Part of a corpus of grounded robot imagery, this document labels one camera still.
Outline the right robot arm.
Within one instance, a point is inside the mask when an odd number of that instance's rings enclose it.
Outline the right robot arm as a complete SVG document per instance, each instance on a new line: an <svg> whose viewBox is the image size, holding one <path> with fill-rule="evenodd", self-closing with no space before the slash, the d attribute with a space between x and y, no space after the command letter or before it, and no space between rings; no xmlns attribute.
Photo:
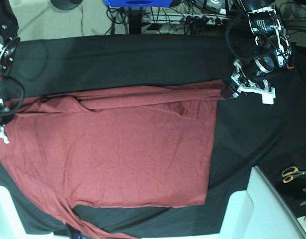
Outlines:
<svg viewBox="0 0 306 239"><path fill-rule="evenodd" d="M14 77L5 75L5 72L13 64L14 56L20 43L20 37L17 35L18 29L18 22L9 1L0 0L0 138L4 144L9 144L9 139L1 121L19 110L25 96L23 85ZM19 91L19 100L12 108L6 106L2 99L3 91L6 90L8 83L14 84Z"/></svg>

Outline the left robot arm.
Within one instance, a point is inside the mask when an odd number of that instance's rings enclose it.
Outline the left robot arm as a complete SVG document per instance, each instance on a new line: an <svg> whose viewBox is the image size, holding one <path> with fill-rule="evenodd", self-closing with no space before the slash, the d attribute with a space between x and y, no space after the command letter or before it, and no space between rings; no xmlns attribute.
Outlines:
<svg viewBox="0 0 306 239"><path fill-rule="evenodd" d="M272 105L276 90L270 86L268 78L294 67L294 47L273 0L235 0L233 3L239 12L227 24L225 41L235 56L235 70L221 95L225 99L235 99L242 94L255 93L261 96L263 104ZM242 18L248 20L257 46L256 52L249 57L238 55L230 41L232 28Z"/></svg>

